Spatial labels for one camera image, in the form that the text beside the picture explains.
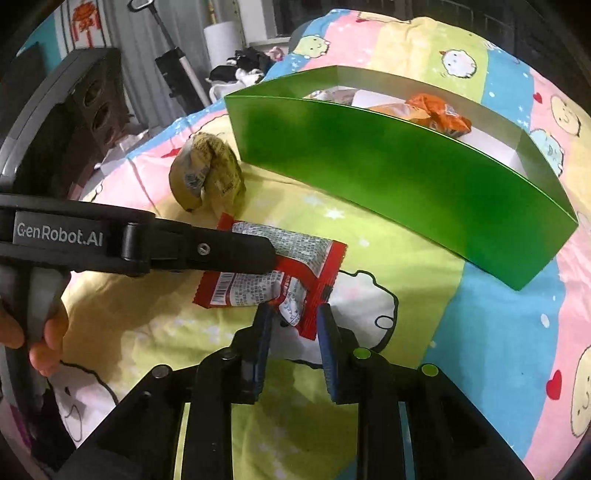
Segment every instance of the paper towel roll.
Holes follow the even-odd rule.
[[[234,56],[236,50],[242,49],[242,40],[234,22],[209,25],[205,27],[203,33],[212,70],[218,65],[224,65],[228,58]]]

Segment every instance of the orange snack bag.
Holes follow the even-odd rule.
[[[429,120],[411,120],[416,124],[432,128],[453,138],[461,137],[472,131],[472,122],[459,115],[451,105],[435,95],[419,93],[409,98],[406,104],[429,113]]]
[[[413,105],[407,105],[406,103],[386,103],[384,105],[371,106],[368,110],[408,120],[409,122],[425,127],[428,127],[428,123],[431,121],[429,112]]]

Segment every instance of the red snack package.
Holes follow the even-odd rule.
[[[316,338],[316,310],[328,300],[347,246],[280,228],[235,221],[223,214],[218,230],[267,237],[277,252],[266,275],[205,272],[193,303],[207,309],[258,305],[268,301],[300,335]]]

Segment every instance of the snack package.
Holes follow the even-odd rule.
[[[422,108],[407,105],[406,103],[387,103],[385,105],[376,105],[368,108],[372,112],[384,113],[403,120],[408,120],[416,124],[424,125],[431,122],[431,115]]]
[[[189,137],[170,167],[168,181],[183,209],[192,212],[199,208],[204,190],[218,217],[237,214],[246,192],[242,170],[230,145],[204,132]]]
[[[459,115],[451,105],[426,93],[419,93],[406,103],[376,105],[368,110],[408,120],[453,138],[461,137],[472,130],[472,122]]]
[[[353,97],[358,90],[356,88],[329,88],[326,90],[315,90],[304,98],[311,100],[322,100],[323,102],[339,103],[349,105],[353,103]]]
[[[277,252],[275,270],[265,275],[205,272],[193,303],[205,308],[258,305],[268,301],[300,335],[316,338],[316,311],[328,300],[347,246],[222,215],[218,230],[267,237]]]
[[[432,128],[453,138],[461,137],[472,131],[472,122],[459,115],[451,105],[435,95],[419,93],[409,98],[406,104],[425,110],[430,114],[431,121],[428,125],[418,122],[424,127]]]

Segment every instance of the vacuum cleaner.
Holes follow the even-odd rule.
[[[156,65],[170,88],[171,98],[176,98],[186,114],[195,113],[210,105],[209,97],[199,83],[195,71],[183,51],[177,47],[154,5],[154,0],[130,0],[127,8],[132,13],[149,10],[156,20],[170,48],[156,59]]]

